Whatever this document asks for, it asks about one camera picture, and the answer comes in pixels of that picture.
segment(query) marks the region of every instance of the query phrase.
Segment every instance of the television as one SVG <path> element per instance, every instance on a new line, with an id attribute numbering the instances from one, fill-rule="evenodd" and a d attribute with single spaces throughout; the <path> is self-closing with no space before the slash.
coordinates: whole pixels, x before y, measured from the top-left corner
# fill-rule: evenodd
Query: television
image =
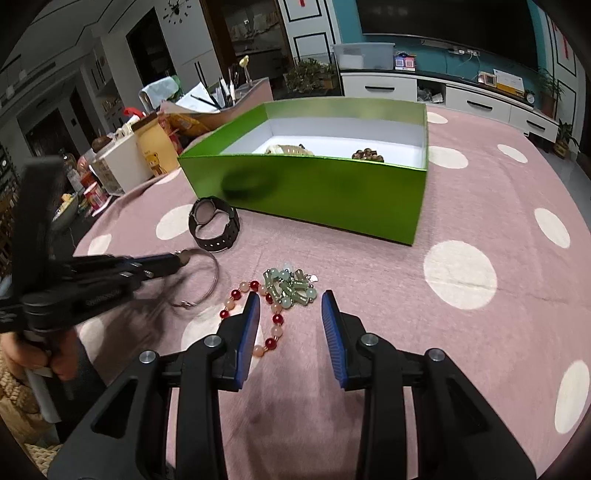
<path id="1" fill-rule="evenodd" d="M 357 0 L 357 7 L 365 35 L 439 40 L 538 69 L 527 0 Z"/>

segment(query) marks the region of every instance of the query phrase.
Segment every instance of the green box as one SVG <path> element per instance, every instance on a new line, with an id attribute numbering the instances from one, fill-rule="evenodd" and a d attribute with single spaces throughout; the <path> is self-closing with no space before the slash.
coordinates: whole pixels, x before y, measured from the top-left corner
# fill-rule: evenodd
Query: green box
<path id="1" fill-rule="evenodd" d="M 303 143 L 317 156 L 253 153 L 274 142 Z M 215 195 L 238 208 L 412 245 L 427 146 L 427 111 L 420 103 L 304 98 L 253 108 L 179 163 L 198 197 Z M 366 147 L 390 163 L 351 159 Z"/>

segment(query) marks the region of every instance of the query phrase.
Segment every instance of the beaded bracelet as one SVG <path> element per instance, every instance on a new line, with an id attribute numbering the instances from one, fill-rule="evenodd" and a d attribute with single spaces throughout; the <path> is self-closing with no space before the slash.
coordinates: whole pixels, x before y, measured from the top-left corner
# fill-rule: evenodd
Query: beaded bracelet
<path id="1" fill-rule="evenodd" d="M 224 309 L 219 313 L 222 320 L 228 318 L 230 311 L 236 306 L 236 302 L 240 300 L 243 293 L 247 293 L 249 290 L 265 297 L 265 301 L 271 305 L 273 327 L 271 327 L 271 336 L 265 340 L 265 345 L 255 345 L 252 350 L 252 355 L 258 358 L 269 350 L 277 348 L 277 341 L 283 335 L 284 319 L 281 312 L 284 309 L 289 309 L 294 303 L 308 305 L 317 297 L 312 282 L 317 281 L 318 278 L 315 275 L 305 275 L 302 270 L 292 273 L 289 268 L 284 268 L 281 271 L 270 268 L 263 273 L 263 278 L 265 285 L 261 285 L 258 280 L 240 282 L 238 288 L 230 292 L 230 297 L 224 301 Z M 281 292 L 277 290 L 275 282 L 279 282 Z M 300 293 L 300 290 L 305 290 L 305 294 Z"/>

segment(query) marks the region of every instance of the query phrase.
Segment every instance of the watch face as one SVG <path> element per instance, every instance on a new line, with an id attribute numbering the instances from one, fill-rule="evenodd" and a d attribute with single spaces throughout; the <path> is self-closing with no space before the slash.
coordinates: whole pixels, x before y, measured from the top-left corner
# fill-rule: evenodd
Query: watch face
<path id="1" fill-rule="evenodd" d="M 213 204 L 213 201 L 207 199 L 196 205 L 193 216 L 198 225 L 205 225 L 211 221 L 215 213 L 216 206 Z"/>

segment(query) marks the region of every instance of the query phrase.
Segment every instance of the white drawer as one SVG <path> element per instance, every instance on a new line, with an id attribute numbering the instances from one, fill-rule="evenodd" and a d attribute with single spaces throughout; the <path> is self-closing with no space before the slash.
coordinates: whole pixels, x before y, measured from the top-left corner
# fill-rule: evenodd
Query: white drawer
<path id="1" fill-rule="evenodd" d="M 395 76 L 343 75 L 346 97 L 417 101 L 417 80 Z"/>
<path id="2" fill-rule="evenodd" d="M 509 123 L 511 105 L 478 93 L 467 92 L 458 88 L 447 87 L 445 106 Z"/>
<path id="3" fill-rule="evenodd" d="M 509 123 L 523 132 L 534 133 L 551 142 L 556 141 L 558 125 L 534 112 L 528 112 L 518 106 L 512 105 Z"/>

